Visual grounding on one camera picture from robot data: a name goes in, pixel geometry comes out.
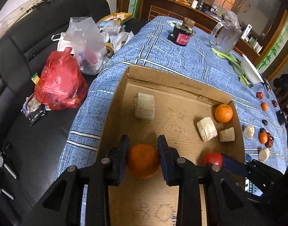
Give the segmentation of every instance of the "tangerine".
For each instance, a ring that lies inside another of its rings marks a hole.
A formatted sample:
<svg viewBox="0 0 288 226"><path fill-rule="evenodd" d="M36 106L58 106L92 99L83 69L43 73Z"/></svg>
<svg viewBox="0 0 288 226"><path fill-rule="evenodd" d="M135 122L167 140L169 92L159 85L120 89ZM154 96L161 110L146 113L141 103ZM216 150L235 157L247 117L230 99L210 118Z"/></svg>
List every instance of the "tangerine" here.
<svg viewBox="0 0 288 226"><path fill-rule="evenodd" d="M157 173L159 167L160 157L154 147L137 144L129 150L127 168L132 175L138 178L150 178Z"/></svg>
<svg viewBox="0 0 288 226"><path fill-rule="evenodd" d="M261 108L262 108L264 111L267 111L267 109L268 109L267 103L263 102L263 103L261 104Z"/></svg>
<svg viewBox="0 0 288 226"><path fill-rule="evenodd" d="M220 123L226 123L232 119L233 110L230 106L221 104L215 109L215 119Z"/></svg>
<svg viewBox="0 0 288 226"><path fill-rule="evenodd" d="M262 132L259 134L260 143L265 144L267 142L267 140L268 140L268 136L267 136L266 132Z"/></svg>

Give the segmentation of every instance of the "cork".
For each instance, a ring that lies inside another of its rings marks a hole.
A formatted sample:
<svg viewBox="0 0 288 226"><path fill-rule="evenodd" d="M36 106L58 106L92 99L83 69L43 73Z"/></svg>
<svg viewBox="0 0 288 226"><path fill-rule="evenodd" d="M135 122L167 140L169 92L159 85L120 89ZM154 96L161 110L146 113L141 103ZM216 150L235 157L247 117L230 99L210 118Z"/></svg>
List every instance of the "cork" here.
<svg viewBox="0 0 288 226"><path fill-rule="evenodd" d="M192 28L195 25L195 22L192 19L184 18L183 25Z"/></svg>

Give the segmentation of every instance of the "tape roll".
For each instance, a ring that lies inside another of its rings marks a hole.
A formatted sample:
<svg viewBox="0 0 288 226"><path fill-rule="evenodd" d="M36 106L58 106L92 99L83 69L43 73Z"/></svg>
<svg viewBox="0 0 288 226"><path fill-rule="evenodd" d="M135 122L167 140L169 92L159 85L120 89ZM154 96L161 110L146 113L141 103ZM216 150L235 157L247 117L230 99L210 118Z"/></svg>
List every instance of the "tape roll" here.
<svg viewBox="0 0 288 226"><path fill-rule="evenodd" d="M110 58L111 56L114 55L114 46L112 45L112 43L108 43L108 42L105 42L104 44L107 50L106 56Z"/></svg>

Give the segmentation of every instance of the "jar with cork lid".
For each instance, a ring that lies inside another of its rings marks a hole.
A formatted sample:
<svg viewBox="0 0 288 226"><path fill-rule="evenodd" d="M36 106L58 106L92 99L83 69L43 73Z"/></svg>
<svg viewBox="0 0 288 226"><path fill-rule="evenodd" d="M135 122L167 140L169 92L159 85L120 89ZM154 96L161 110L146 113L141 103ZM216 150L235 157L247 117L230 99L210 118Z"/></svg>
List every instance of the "jar with cork lid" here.
<svg viewBox="0 0 288 226"><path fill-rule="evenodd" d="M182 25L175 25L168 39L179 46L186 46L193 34L195 22L192 19L184 18Z"/></svg>

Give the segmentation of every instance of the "cardboard box flap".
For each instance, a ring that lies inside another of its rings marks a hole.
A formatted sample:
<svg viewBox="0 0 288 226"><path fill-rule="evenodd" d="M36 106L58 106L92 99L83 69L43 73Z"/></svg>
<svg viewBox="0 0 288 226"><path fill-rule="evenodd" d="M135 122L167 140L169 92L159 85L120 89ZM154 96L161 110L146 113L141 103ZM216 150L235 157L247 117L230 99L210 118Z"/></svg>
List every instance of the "cardboard box flap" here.
<svg viewBox="0 0 288 226"><path fill-rule="evenodd" d="M224 104L228 104L232 100L231 95L212 86L208 86L199 81L192 80L186 76L181 76L146 66L131 64L129 66L128 78L182 89Z"/></svg>

